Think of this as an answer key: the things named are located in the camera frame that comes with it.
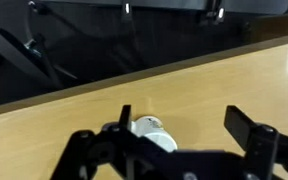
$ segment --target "white object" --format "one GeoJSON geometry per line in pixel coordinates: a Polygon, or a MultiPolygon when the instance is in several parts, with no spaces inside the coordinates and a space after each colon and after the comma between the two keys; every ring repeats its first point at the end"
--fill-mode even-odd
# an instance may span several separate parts
{"type": "Polygon", "coordinates": [[[163,128],[162,122],[154,116],[144,116],[132,121],[131,131],[138,137],[145,136],[167,152],[177,149],[174,139],[163,128]]]}

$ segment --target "table surface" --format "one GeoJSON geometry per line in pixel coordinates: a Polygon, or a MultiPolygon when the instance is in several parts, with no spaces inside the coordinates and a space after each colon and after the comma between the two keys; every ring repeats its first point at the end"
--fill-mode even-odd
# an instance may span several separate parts
{"type": "MultiPolygon", "coordinates": [[[[0,179],[48,179],[74,131],[99,132],[104,123],[118,119],[124,104],[132,104],[134,119],[159,117],[181,149],[242,154],[223,126],[227,105],[237,105],[255,121],[288,134],[288,44],[195,66],[199,60],[175,64],[182,68],[172,72],[90,92],[87,85],[84,91],[80,87],[53,93],[39,97],[42,101],[31,107],[0,114],[0,179]],[[74,91],[79,93],[67,95],[74,91]],[[45,101],[52,97],[57,100],[45,101]]],[[[280,167],[275,171],[288,179],[280,167]]],[[[117,177],[103,166],[96,179],[117,177]]]]}

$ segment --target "white cup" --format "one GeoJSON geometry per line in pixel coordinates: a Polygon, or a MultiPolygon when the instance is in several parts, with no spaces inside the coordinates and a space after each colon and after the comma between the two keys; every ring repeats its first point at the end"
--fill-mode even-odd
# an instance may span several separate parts
{"type": "Polygon", "coordinates": [[[177,149],[174,139],[163,128],[162,122],[154,116],[144,116],[132,121],[132,133],[136,136],[145,136],[167,152],[177,149]]]}

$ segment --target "dark floor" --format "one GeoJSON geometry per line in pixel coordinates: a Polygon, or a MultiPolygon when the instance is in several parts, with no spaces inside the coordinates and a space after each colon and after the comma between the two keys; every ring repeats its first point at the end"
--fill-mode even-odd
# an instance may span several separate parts
{"type": "MultiPolygon", "coordinates": [[[[23,43],[43,34],[50,58],[83,83],[241,46],[256,17],[229,13],[221,25],[200,26],[195,11],[136,8],[124,24],[119,8],[48,4],[53,15],[32,14],[27,28],[26,3],[0,0],[0,27],[23,43]]],[[[0,104],[51,91],[0,58],[0,104]]]]}

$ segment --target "wooden table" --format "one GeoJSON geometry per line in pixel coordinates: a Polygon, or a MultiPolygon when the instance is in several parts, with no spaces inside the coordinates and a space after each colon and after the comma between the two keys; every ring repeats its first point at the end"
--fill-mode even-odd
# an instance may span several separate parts
{"type": "MultiPolygon", "coordinates": [[[[242,154],[223,127],[227,105],[288,134],[288,45],[266,49],[281,42],[288,37],[95,84],[102,89],[90,84],[2,106],[0,179],[48,179],[74,131],[99,132],[124,104],[133,105],[134,119],[159,117],[181,149],[242,154]],[[266,50],[230,57],[259,49],[266,50]],[[214,62],[196,66],[206,60],[214,62]]],[[[116,177],[104,166],[96,179],[116,177]]]]}

